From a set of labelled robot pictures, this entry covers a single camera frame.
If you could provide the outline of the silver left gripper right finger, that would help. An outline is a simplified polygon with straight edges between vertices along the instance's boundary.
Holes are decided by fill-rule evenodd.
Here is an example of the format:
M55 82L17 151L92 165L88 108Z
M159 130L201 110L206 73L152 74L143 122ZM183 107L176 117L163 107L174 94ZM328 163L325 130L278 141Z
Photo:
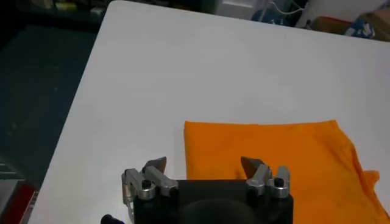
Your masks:
M276 176L272 169L260 159L242 156L241 165L247 177L246 184L256 196L269 192L272 198L283 199L290 195L290 171L279 166Z

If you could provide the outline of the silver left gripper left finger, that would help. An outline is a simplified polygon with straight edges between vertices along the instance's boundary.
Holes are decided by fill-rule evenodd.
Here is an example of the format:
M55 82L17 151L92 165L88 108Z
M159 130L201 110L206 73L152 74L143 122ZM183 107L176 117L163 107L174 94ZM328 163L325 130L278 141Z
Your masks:
M136 198L148 201L155 198L157 191L169 198L177 194L179 182L164 174L166 162L164 156L149 160L140 171L131 168L122 173L122 201L129 213L134 211L133 203Z

